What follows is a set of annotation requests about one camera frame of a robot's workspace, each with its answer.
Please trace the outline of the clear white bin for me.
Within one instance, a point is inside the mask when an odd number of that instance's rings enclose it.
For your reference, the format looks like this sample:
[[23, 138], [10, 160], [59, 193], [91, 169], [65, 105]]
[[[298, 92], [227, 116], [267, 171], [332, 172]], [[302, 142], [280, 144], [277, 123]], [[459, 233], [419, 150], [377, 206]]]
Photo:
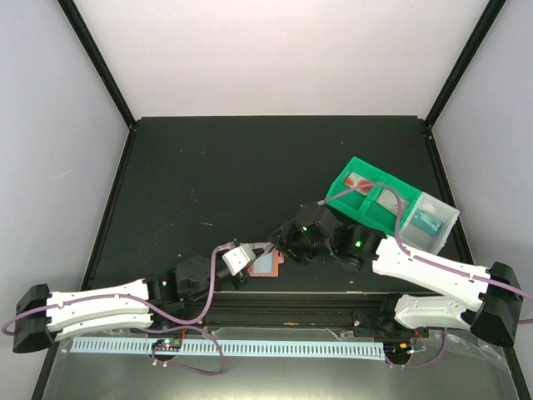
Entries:
[[459, 214], [456, 208], [422, 192], [401, 227], [401, 241], [427, 253], [438, 254]]

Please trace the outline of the black corner frame post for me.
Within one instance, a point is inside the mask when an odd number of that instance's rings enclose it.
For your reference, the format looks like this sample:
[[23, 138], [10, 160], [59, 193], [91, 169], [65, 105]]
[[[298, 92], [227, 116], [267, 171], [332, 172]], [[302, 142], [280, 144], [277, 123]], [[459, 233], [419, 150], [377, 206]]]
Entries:
[[436, 125], [452, 94], [506, 3], [506, 0], [490, 0], [487, 2], [425, 118], [425, 125], [428, 128], [433, 128]]
[[122, 95], [122, 91], [117, 85], [117, 82], [79, 11], [77, 4], [73, 0], [58, 0], [57, 3], [94, 66], [97, 75], [100, 77], [100, 80], [110, 95], [116, 109], [119, 111], [122, 120], [128, 128], [134, 127], [136, 125], [136, 119], [134, 118], [130, 107], [127, 105], [126, 99]]

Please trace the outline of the teal card in clear bin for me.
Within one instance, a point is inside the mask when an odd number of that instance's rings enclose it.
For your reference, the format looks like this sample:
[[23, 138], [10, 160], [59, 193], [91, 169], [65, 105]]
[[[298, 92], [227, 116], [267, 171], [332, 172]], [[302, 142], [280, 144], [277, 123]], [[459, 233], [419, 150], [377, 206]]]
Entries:
[[411, 218], [411, 224], [426, 234], [436, 236], [439, 234], [443, 222], [438, 217], [435, 217], [426, 210], [417, 208], [413, 217]]

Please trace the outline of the green bin with red card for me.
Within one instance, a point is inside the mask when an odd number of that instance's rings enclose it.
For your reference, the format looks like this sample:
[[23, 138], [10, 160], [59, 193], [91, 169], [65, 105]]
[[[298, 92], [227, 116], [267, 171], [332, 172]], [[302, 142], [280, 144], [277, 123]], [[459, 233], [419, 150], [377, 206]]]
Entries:
[[[326, 199], [332, 198], [335, 195], [350, 189], [342, 183], [342, 179], [349, 172], [359, 173], [363, 177], [370, 179], [373, 183], [380, 182], [380, 180], [386, 175], [386, 172], [380, 168], [375, 167], [358, 157], [353, 157], [331, 184], [326, 194]], [[336, 209], [338, 212], [343, 213], [353, 220], [357, 220], [360, 217], [363, 208], [370, 203], [371, 193], [376, 190], [377, 187], [373, 187], [366, 197], [363, 197], [360, 193], [354, 190], [344, 196], [328, 201], [326, 205]]]

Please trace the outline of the black corner frame post left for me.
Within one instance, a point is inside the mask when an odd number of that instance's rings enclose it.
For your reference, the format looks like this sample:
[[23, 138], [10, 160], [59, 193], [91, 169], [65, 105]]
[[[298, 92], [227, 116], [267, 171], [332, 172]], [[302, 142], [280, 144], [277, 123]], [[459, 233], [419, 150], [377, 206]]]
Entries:
[[122, 95], [122, 91], [117, 85], [117, 82], [79, 11], [77, 4], [73, 0], [58, 0], [57, 3], [94, 66], [97, 75], [100, 77], [100, 80], [110, 95], [116, 109], [119, 111], [122, 120], [128, 128], [134, 127], [136, 125], [136, 119], [134, 118], [130, 107], [127, 105], [126, 99]]

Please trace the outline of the black corner frame post right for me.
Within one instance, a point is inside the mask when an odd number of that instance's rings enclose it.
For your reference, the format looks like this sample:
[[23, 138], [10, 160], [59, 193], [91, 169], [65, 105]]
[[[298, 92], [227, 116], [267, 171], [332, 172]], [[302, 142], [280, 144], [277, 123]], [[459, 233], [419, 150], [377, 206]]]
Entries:
[[506, 3], [506, 0], [490, 0], [487, 2], [425, 118], [425, 125], [428, 128], [433, 128], [436, 125], [452, 94]]

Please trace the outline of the green middle bin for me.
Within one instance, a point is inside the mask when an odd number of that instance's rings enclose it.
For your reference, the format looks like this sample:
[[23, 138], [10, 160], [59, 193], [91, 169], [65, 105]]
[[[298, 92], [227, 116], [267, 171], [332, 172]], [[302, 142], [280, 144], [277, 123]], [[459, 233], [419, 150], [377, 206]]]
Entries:
[[[403, 182], [397, 177], [386, 173], [379, 179], [379, 183], [393, 188], [401, 200], [401, 223], [409, 216], [414, 204], [421, 195], [421, 190]], [[398, 203], [394, 193], [384, 187], [374, 187], [367, 199], [359, 217], [359, 222], [386, 235], [395, 234]]]

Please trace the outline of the right controller circuit board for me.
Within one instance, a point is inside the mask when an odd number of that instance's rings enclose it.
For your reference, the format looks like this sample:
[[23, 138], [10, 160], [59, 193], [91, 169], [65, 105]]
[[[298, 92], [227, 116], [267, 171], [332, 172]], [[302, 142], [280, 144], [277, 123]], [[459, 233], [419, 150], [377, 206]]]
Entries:
[[384, 344], [384, 353], [388, 358], [409, 358], [412, 354], [425, 351], [424, 341], [388, 342]]

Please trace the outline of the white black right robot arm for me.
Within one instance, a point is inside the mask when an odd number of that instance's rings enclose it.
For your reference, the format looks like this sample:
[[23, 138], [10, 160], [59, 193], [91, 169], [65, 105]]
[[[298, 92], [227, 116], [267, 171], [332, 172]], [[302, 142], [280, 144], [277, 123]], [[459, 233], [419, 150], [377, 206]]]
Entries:
[[270, 234], [269, 242], [300, 264], [332, 261], [354, 272], [397, 278], [432, 292], [393, 293], [379, 308], [356, 312], [357, 332], [376, 338], [403, 338], [422, 328], [469, 331], [500, 347], [515, 343], [523, 295], [511, 267], [452, 262], [367, 227], [325, 205], [310, 203]]

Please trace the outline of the left controller circuit board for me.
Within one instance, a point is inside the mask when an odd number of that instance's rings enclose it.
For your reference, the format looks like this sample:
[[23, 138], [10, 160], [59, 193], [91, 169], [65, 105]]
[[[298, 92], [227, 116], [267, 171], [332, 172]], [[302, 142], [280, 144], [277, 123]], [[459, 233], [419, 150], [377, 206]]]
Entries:
[[159, 338], [153, 345], [152, 350], [156, 352], [177, 352], [182, 346], [179, 338]]

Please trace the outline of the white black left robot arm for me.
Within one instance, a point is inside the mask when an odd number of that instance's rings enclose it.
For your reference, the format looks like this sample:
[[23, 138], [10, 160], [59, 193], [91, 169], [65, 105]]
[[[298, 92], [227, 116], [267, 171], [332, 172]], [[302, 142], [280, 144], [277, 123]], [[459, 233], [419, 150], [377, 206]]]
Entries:
[[262, 244], [222, 245], [210, 257], [195, 256], [172, 270], [115, 287], [53, 292], [46, 284], [30, 287], [2, 333], [12, 337], [14, 353], [35, 353], [66, 338], [102, 330], [154, 329], [202, 323], [215, 291], [223, 283], [244, 283], [253, 267], [272, 260]]

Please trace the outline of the white VIP card in bin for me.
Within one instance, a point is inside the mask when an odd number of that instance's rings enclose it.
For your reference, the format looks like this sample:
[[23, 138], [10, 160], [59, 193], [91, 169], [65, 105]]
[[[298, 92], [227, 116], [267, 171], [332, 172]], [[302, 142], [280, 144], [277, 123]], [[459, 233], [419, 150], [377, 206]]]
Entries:
[[[407, 208], [410, 206], [410, 202], [405, 200], [403, 197], [400, 197], [401, 200], [401, 210], [402, 212], [405, 212]], [[395, 216], [398, 214], [399, 206], [398, 201], [396, 199], [396, 196], [393, 192], [391, 192], [388, 189], [383, 189], [381, 191], [381, 194], [377, 197], [376, 202], [385, 208], [388, 212], [394, 214]]]

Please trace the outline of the red white april card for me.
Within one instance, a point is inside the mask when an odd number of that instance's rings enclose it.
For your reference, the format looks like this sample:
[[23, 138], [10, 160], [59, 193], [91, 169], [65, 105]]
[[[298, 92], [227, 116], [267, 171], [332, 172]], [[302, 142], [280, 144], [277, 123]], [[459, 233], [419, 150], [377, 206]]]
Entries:
[[356, 192], [360, 193], [363, 197], [366, 197], [372, 190], [372, 186], [370, 186], [372, 181], [357, 172], [348, 172], [342, 179], [342, 183], [347, 188], [356, 188]]

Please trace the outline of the pink leather card holder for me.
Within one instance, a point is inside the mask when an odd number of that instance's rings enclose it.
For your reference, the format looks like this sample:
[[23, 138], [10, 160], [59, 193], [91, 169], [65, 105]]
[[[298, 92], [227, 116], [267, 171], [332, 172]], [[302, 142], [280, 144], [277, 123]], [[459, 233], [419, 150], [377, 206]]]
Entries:
[[280, 266], [285, 262], [284, 255], [274, 249], [268, 254], [261, 255], [249, 268], [252, 278], [277, 278]]

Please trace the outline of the controller circuit board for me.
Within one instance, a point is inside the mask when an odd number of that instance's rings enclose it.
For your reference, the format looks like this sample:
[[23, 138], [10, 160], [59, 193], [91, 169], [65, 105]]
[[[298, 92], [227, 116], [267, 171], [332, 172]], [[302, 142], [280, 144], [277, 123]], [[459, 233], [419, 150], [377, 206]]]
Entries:
[[182, 346], [179, 338], [159, 338], [153, 345], [152, 350], [156, 352], [177, 352]]
[[384, 344], [384, 353], [388, 358], [409, 358], [412, 354], [425, 351], [424, 341], [388, 342]]

